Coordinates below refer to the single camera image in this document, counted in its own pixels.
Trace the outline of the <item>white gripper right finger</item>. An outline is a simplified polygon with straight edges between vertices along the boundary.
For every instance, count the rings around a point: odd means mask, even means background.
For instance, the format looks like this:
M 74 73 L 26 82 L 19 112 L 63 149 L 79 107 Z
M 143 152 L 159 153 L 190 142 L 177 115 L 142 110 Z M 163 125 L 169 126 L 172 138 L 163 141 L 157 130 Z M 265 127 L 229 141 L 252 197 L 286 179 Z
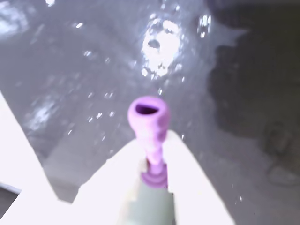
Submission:
M 178 225 L 231 225 L 233 218 L 196 158 L 176 132 L 166 137 L 168 189 Z

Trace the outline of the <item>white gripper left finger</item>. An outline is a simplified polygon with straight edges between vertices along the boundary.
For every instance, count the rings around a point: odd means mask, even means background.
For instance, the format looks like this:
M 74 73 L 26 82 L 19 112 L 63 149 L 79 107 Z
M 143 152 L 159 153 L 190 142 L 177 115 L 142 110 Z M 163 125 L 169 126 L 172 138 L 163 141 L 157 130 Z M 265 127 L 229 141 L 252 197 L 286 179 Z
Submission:
M 137 195 L 143 168 L 136 140 L 126 144 L 80 187 L 74 202 L 57 198 L 6 100 L 0 99 L 0 185 L 17 193 L 3 225 L 119 225 Z

